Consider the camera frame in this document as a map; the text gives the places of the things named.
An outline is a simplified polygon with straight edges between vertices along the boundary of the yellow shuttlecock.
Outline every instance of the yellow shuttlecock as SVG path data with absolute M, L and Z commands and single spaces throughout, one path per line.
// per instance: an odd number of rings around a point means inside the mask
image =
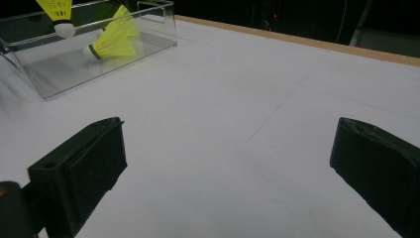
M 124 31 L 126 32 L 127 37 L 139 37 L 140 36 L 139 26 L 137 25 L 135 18 L 131 16 L 130 14 L 131 12 L 129 11 L 129 9 L 127 9 L 127 7 L 125 7 L 124 5 L 121 5 L 113 16 L 113 18 L 118 18 L 118 19 L 112 21 L 110 24 L 115 24 L 121 28 L 124 28 Z
M 95 43 L 83 49 L 83 54 L 88 60 L 100 60 L 109 57 L 133 57 L 137 53 L 127 34 L 124 28 L 113 21 L 108 24 L 106 31 Z
M 70 21 L 72 0 L 37 0 L 37 2 L 52 19 L 57 35 L 62 38 L 74 36 L 74 26 Z

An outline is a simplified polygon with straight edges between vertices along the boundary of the dark background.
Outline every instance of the dark background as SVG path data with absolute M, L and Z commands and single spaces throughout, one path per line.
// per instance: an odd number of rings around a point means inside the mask
M 348 45 L 368 0 L 173 0 L 176 15 Z M 73 0 L 73 4 L 88 0 Z M 420 0 L 374 0 L 365 28 L 420 36 Z M 35 0 L 14 0 L 0 18 L 42 11 Z

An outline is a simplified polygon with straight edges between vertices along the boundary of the transparent container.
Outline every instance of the transparent container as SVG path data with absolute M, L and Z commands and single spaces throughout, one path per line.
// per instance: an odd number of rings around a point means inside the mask
M 125 0 L 129 14 L 115 17 L 115 1 L 101 0 L 72 6 L 75 35 L 60 37 L 45 12 L 0 19 L 0 52 L 15 73 L 43 99 L 83 82 L 176 46 L 173 2 Z M 131 40 L 134 56 L 88 59 L 84 49 L 98 41 L 108 24 L 133 17 L 140 35 Z M 116 45 L 117 40 L 108 40 Z

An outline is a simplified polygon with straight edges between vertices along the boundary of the shuttlecock cork base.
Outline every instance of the shuttlecock cork base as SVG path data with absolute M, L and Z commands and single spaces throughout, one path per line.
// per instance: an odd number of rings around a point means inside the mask
M 75 29 L 70 22 L 72 0 L 37 0 L 47 15 L 52 19 L 53 28 L 62 38 L 71 38 Z
M 101 60 L 102 57 L 100 57 L 95 50 L 93 49 L 93 45 L 89 45 L 85 48 L 83 48 L 83 55 L 86 57 L 89 61 L 96 61 Z
M 72 38 L 76 33 L 74 25 L 69 20 L 58 20 L 52 24 L 56 34 L 62 38 Z

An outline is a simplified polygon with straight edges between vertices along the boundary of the black cable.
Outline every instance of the black cable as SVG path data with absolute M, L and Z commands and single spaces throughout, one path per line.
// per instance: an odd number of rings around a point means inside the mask
M 337 35 L 337 39 L 336 39 L 336 43 L 338 43 L 340 35 L 341 35 L 341 31 L 343 29 L 343 25 L 344 25 L 344 20 L 346 19 L 346 13 L 347 13 L 347 0 L 344 0 L 344 13 L 343 13 L 343 19 L 342 19 L 342 23 L 340 25 L 340 30 L 339 30 L 339 34 Z

